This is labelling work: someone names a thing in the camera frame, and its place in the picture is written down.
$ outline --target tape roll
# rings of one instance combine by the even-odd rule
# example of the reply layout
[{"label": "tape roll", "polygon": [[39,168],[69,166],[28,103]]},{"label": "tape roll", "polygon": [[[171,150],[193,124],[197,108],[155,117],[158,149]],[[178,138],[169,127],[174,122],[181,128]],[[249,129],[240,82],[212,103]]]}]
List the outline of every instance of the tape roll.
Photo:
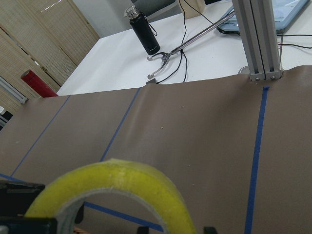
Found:
[{"label": "tape roll", "polygon": [[181,194],[162,172],[117,159],[61,176],[41,192],[25,217],[56,217],[58,234],[69,234],[81,203],[98,193],[122,193],[137,199],[156,216],[166,234],[196,233]]}]

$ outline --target blue tape line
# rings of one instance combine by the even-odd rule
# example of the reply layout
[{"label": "blue tape line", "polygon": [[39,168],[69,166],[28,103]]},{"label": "blue tape line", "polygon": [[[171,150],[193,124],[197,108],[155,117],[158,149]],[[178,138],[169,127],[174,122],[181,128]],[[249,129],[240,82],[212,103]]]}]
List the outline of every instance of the blue tape line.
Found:
[{"label": "blue tape line", "polygon": [[0,173],[0,177],[5,178],[5,179],[10,180],[10,181],[14,181],[14,182],[23,182],[23,181],[20,180],[20,179],[15,179],[15,178],[13,178],[13,177],[10,177],[10,176],[8,176],[8,175],[4,175],[4,174],[1,174],[1,173]]},{"label": "blue tape line", "polygon": [[257,186],[259,156],[260,156],[262,130],[263,130],[263,123],[264,123],[265,107],[267,104],[268,90],[269,90],[269,86],[264,86],[262,89],[262,99],[261,99],[261,105],[260,105],[260,111],[259,111],[259,120],[258,120],[258,127],[257,127],[256,138],[255,138],[254,152],[253,152],[253,166],[252,166],[252,174],[251,174],[250,187],[249,187],[249,197],[248,197],[247,215],[246,215],[246,223],[245,223],[245,234],[251,234],[252,227],[253,227],[255,190]]},{"label": "blue tape line", "polygon": [[133,222],[133,223],[136,223],[136,224],[139,224],[142,226],[150,227],[150,228],[157,230],[157,231],[160,231],[160,232],[163,232],[162,227],[158,224],[155,224],[155,223],[152,223],[152,222],[140,219],[140,218],[136,218],[136,217],[133,217],[133,216],[130,216],[128,214],[124,214],[124,213],[121,213],[118,211],[114,211],[114,210],[111,210],[111,209],[108,209],[108,208],[105,208],[105,207],[102,207],[102,206],[99,206],[99,205],[96,205],[96,204],[93,204],[90,202],[85,202],[84,205],[86,207],[91,208],[91,209],[94,209],[94,210],[97,210],[97,211],[100,211],[100,212],[103,212],[103,213],[106,213],[106,214],[109,214],[109,215],[112,215],[112,216],[115,216],[118,218],[122,218],[122,219],[128,220],[130,222]]},{"label": "blue tape line", "polygon": [[26,157],[28,156],[28,154],[30,153],[30,151],[33,149],[33,147],[36,145],[36,143],[38,142],[38,140],[40,139],[40,137],[44,134],[44,132],[47,130],[47,128],[50,126],[50,124],[53,122],[53,120],[55,119],[55,117],[59,114],[59,112],[61,111],[61,109],[64,107],[64,105],[67,103],[68,99],[70,98],[70,96],[68,96],[68,98],[66,99],[66,101],[63,103],[63,105],[59,108],[59,110],[56,112],[56,114],[53,116],[53,118],[50,120],[50,122],[48,123],[48,125],[44,128],[44,130],[42,131],[42,133],[39,135],[39,137],[36,139],[35,143],[30,147],[30,149],[27,151],[27,153],[24,155],[24,157],[22,158],[22,160],[19,162],[19,164],[17,165],[17,167],[15,168],[15,170],[12,172],[11,176],[14,175],[14,173],[17,171],[17,169],[21,166],[21,164],[24,162],[24,160],[26,159]]},{"label": "blue tape line", "polygon": [[101,157],[101,159],[100,159],[100,162],[102,162],[102,161],[104,160],[104,158],[106,157],[106,155],[107,155],[107,153],[108,153],[110,147],[112,146],[113,141],[115,140],[115,138],[116,138],[116,136],[117,136],[117,133],[119,132],[119,130],[120,130],[120,128],[121,128],[123,122],[125,121],[125,119],[126,119],[128,113],[129,113],[129,111],[130,111],[130,109],[131,109],[131,107],[132,107],[132,105],[133,105],[135,99],[137,98],[137,95],[138,95],[140,89],[141,89],[141,88],[138,88],[138,89],[137,89],[135,96],[133,97],[132,101],[130,102],[130,105],[129,105],[128,109],[126,110],[126,113],[125,113],[124,116],[122,117],[122,119],[121,119],[121,121],[120,121],[120,123],[119,123],[119,125],[118,125],[118,127],[117,127],[117,129],[116,129],[116,131],[115,131],[115,133],[114,133],[114,135],[113,135],[113,137],[111,138],[110,142],[108,143],[108,146],[106,147],[106,149],[105,149],[105,151],[104,151],[104,153],[103,153],[103,155],[102,155],[102,157]]}]

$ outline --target white table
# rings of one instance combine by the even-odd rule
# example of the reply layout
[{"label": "white table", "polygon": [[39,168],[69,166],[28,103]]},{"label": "white table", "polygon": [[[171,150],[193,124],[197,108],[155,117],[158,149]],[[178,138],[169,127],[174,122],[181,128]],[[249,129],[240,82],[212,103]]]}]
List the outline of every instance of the white table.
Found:
[{"label": "white table", "polygon": [[[208,5],[204,15],[217,21],[232,5],[231,2],[217,2]],[[311,34],[311,4],[297,19],[287,34]],[[169,52],[181,44],[184,34],[183,15],[175,15],[152,23],[157,30],[160,51]],[[202,17],[186,20],[187,36],[191,38],[210,24]],[[295,42],[308,45],[307,38],[284,38],[284,43]],[[187,82],[220,78],[237,74],[247,65],[241,38],[238,35],[224,35],[217,30],[200,38],[185,50],[188,58]],[[283,69],[312,64],[312,51],[284,46],[282,49]],[[92,93],[142,87],[148,81],[147,75],[158,69],[160,59],[148,61],[146,52],[132,29],[101,38],[88,53],[77,69],[58,91],[59,95]],[[180,55],[170,58],[167,67],[155,76],[157,81],[174,71]],[[162,84],[179,83],[184,79],[185,62],[179,71]]]}]

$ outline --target metal bracket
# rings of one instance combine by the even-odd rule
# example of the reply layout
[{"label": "metal bracket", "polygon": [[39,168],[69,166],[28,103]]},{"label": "metal bracket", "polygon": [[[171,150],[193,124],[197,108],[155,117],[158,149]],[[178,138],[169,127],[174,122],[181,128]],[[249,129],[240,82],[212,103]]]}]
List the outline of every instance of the metal bracket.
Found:
[{"label": "metal bracket", "polygon": [[14,96],[21,104],[24,104],[27,101],[27,98],[23,94],[21,94],[2,77],[0,77],[0,86],[2,86],[7,92]]},{"label": "metal bracket", "polygon": [[252,81],[280,79],[280,58],[271,0],[233,0]]}]

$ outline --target laptop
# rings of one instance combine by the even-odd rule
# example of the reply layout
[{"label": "laptop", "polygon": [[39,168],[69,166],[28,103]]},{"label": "laptop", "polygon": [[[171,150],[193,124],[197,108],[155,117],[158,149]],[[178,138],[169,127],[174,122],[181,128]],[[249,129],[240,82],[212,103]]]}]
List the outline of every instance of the laptop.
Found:
[{"label": "laptop", "polygon": [[[285,32],[309,2],[310,0],[272,0],[276,33],[281,34]],[[222,17],[231,11],[233,11],[233,7],[230,7]],[[218,30],[225,34],[239,34],[236,16],[221,24]]]}]

